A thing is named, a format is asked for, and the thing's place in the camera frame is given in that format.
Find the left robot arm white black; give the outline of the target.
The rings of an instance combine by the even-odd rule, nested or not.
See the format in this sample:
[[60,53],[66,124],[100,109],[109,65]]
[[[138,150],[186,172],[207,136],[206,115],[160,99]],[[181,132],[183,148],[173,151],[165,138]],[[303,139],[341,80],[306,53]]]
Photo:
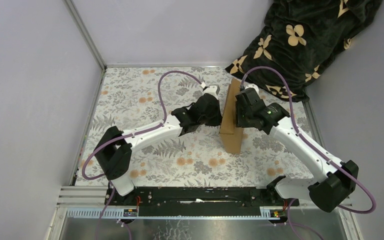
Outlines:
[[106,130],[94,150],[107,180],[116,191],[116,199],[124,206],[135,200],[135,186],[128,176],[131,157],[150,145],[195,132],[201,125],[220,126],[220,101],[215,93],[204,93],[189,106],[177,108],[161,122],[121,131],[116,126]]

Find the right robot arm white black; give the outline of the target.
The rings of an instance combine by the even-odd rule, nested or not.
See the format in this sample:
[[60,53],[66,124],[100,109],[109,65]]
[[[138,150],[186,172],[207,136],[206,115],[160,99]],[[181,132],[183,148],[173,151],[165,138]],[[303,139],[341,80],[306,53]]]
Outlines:
[[236,94],[236,126],[255,128],[282,143],[311,172],[312,178],[279,176],[267,188],[267,201],[273,206],[286,199],[312,201],[320,210],[330,213],[356,188],[349,176],[356,178],[359,167],[329,155],[323,159],[318,152],[326,153],[317,142],[299,128],[294,128],[289,112],[277,103],[265,105],[253,87]]

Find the brown cardboard box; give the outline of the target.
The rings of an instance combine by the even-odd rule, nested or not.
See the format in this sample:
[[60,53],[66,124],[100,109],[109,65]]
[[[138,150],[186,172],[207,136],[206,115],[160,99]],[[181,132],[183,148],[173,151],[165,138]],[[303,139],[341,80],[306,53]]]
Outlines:
[[244,129],[236,126],[236,94],[241,82],[233,78],[228,85],[219,129],[219,136],[224,150],[229,154],[240,154]]

